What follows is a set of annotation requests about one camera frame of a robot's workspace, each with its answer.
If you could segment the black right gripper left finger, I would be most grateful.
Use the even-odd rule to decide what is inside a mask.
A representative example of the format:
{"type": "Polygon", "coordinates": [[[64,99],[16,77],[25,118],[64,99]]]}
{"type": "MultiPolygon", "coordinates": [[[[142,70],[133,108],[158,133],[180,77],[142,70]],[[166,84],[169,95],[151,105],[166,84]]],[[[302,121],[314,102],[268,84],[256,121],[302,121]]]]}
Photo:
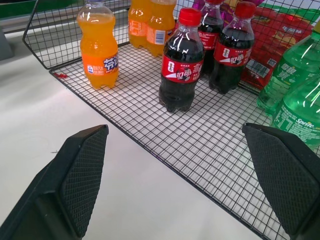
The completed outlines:
{"type": "Polygon", "coordinates": [[[0,240],[82,240],[101,186],[109,128],[68,137],[0,226],[0,240]]]}

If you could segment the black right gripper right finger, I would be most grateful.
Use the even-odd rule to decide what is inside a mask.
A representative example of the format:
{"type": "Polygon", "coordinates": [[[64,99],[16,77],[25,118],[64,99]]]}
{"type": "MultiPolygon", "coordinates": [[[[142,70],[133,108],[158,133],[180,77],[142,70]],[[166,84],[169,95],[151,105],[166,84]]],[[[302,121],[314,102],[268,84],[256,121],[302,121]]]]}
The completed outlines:
{"type": "Polygon", "coordinates": [[[320,157],[292,133],[242,127],[258,182],[290,240],[320,240],[320,157]]]}

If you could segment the green Sprite bottle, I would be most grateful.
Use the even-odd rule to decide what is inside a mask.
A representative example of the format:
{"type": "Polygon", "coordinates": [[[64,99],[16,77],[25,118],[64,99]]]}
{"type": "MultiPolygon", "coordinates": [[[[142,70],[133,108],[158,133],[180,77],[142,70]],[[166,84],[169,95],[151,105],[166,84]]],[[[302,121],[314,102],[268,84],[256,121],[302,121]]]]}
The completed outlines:
{"type": "Polygon", "coordinates": [[[320,146],[320,73],[284,95],[270,126],[296,135],[311,150],[320,146]]]}
{"type": "Polygon", "coordinates": [[[272,116],[284,95],[295,85],[318,74],[320,67],[320,30],[285,51],[268,84],[257,98],[257,107],[272,116]]]}

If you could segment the red snack bag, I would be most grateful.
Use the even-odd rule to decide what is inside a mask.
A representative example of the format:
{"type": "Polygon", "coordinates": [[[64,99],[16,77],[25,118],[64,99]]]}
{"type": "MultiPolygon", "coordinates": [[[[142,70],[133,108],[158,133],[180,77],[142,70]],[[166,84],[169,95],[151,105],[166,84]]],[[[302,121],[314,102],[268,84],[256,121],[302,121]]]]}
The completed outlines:
{"type": "Polygon", "coordinates": [[[255,39],[241,80],[263,89],[284,52],[310,35],[318,18],[320,9],[260,4],[251,20],[255,39]]]}

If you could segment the cola bottle red cap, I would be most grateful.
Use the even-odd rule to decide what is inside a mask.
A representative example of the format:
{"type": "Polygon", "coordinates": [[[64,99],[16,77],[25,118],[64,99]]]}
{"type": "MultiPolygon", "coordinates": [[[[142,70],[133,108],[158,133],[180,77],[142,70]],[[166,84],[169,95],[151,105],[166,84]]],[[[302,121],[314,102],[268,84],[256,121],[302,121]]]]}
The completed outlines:
{"type": "Polygon", "coordinates": [[[205,0],[200,10],[201,23],[198,34],[204,47],[202,74],[210,75],[214,69],[214,51],[224,27],[220,6],[224,0],[205,0]]]}
{"type": "Polygon", "coordinates": [[[198,27],[201,11],[182,8],[178,28],[164,45],[161,65],[159,103],[170,113],[190,109],[195,97],[195,87],[204,63],[205,49],[198,27]]]}
{"type": "Polygon", "coordinates": [[[232,21],[223,28],[216,42],[208,82],[210,89],[226,94],[238,86],[255,41],[251,25],[255,11],[253,2],[237,3],[232,21]]]}

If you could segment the orange soda bottle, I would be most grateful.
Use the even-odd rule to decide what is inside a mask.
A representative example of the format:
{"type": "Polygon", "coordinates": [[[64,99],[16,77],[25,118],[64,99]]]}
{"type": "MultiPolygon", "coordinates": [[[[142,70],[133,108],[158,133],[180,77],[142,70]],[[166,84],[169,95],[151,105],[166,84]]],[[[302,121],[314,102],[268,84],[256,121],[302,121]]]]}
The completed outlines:
{"type": "Polygon", "coordinates": [[[147,23],[150,17],[150,0],[131,0],[128,11],[128,37],[135,48],[147,47],[147,23]]]}
{"type": "Polygon", "coordinates": [[[76,20],[82,32],[80,51],[86,77],[95,89],[113,88],[119,75],[115,15],[104,0],[85,0],[76,20]]]}
{"type": "Polygon", "coordinates": [[[150,0],[150,19],[146,28],[146,48],[152,56],[161,56],[166,41],[174,31],[173,16],[177,0],[150,0]]]}

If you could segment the purple snack bag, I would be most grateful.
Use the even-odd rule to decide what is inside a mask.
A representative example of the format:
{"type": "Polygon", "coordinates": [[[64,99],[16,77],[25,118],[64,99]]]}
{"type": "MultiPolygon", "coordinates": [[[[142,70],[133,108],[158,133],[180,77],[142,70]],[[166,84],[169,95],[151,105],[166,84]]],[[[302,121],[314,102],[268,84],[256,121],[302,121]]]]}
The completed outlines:
{"type": "MultiPolygon", "coordinates": [[[[220,13],[223,19],[223,26],[228,25],[233,19],[233,13],[238,2],[247,1],[252,2],[256,6],[262,4],[265,0],[224,0],[220,6],[220,13]]],[[[205,0],[194,0],[192,7],[201,10],[205,5],[205,0]]]]}

